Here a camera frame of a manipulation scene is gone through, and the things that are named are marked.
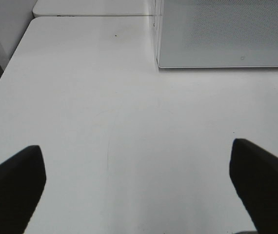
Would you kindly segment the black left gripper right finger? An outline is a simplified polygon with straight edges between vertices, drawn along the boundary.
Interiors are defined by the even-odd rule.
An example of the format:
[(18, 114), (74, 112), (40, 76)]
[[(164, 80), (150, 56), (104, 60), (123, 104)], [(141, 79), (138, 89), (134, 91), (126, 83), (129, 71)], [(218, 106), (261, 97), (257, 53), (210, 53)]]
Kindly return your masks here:
[(233, 141), (229, 176), (259, 234), (278, 234), (278, 157), (243, 139)]

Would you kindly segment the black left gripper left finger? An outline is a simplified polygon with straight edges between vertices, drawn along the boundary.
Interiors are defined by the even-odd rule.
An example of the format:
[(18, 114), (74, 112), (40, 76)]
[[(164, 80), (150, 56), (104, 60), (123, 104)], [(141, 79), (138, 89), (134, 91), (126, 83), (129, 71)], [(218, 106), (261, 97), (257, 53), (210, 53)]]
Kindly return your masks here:
[(0, 234), (24, 233), (45, 184), (38, 145), (28, 146), (0, 164)]

